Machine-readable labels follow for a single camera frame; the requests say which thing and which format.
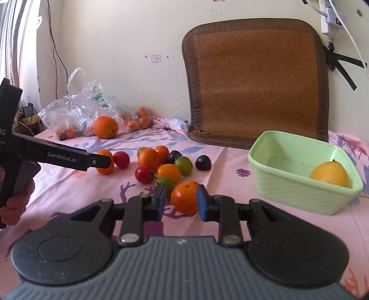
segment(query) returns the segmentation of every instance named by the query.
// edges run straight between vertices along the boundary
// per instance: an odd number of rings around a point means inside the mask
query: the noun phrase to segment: curtain
[[[39,0],[9,0],[3,4],[0,0],[0,82],[8,78],[12,85],[23,89],[18,111],[29,102],[41,109],[36,61],[39,5]]]

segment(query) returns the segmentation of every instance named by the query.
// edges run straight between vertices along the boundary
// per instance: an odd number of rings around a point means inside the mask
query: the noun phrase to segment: black strap
[[[352,90],[356,90],[357,86],[355,85],[354,81],[351,79],[350,75],[348,75],[346,70],[339,63],[339,61],[337,59],[337,56],[336,56],[337,54],[333,53],[332,51],[330,51],[326,47],[324,47],[324,51],[325,51],[325,58],[326,58],[327,64],[331,68],[331,70],[333,71],[335,68],[337,68],[337,70],[340,71],[342,76],[346,79],[348,84],[351,86]]]
[[[363,63],[360,60],[356,59],[356,58],[348,57],[348,56],[338,54],[338,53],[334,53],[334,55],[336,56],[337,60],[346,61],[346,62],[349,62],[353,65],[357,65],[358,67],[364,68]]]

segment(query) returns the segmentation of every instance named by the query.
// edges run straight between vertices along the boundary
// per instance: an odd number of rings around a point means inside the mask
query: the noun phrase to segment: metal rivet
[[[123,243],[131,244],[131,243],[137,242],[139,240],[139,236],[135,233],[126,233],[126,234],[122,235],[120,240]]]
[[[241,238],[238,235],[226,235],[223,242],[227,245],[237,245],[241,242]]]

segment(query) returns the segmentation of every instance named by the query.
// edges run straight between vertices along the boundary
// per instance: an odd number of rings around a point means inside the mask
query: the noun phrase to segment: woven seat cushion
[[[198,26],[182,44],[197,142],[250,149],[266,130],[328,141],[323,44],[306,22],[232,20]]]

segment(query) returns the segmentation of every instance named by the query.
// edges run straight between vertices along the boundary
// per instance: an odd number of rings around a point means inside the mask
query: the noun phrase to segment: dark plum
[[[196,168],[200,171],[208,171],[211,169],[211,160],[206,155],[201,155],[196,160]]]
[[[177,151],[177,150],[173,150],[173,151],[170,153],[170,156],[171,156],[171,157],[174,157],[174,160],[176,160],[177,158],[181,157],[181,156],[182,156],[182,154],[181,154],[179,151]]]
[[[173,156],[170,156],[170,155],[165,159],[166,164],[174,164],[175,161],[176,161],[176,159]]]

